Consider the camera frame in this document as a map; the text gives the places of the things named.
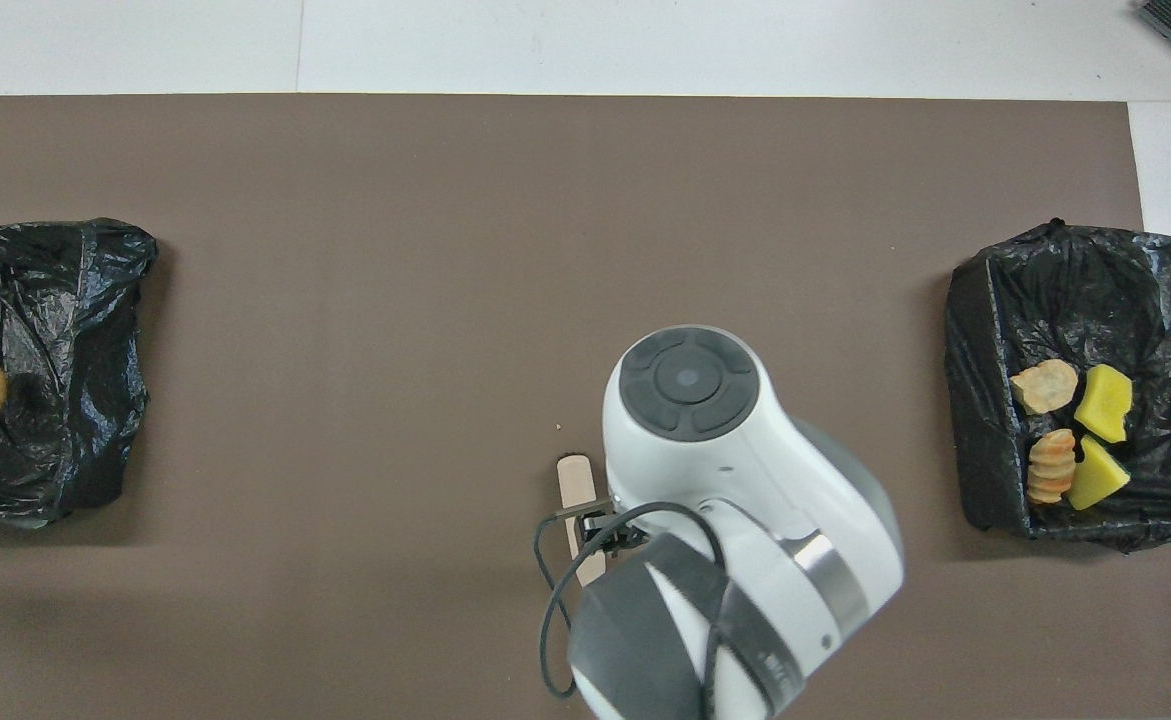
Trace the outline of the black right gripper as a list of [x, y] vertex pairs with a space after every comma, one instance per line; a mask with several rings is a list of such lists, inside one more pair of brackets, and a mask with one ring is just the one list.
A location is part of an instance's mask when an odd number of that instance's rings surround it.
[[581, 547], [594, 539], [602, 539], [600, 551], [630, 551], [648, 542], [648, 533], [632, 523], [616, 524], [611, 530], [608, 530], [617, 516], [614, 512], [586, 512], [581, 516]]

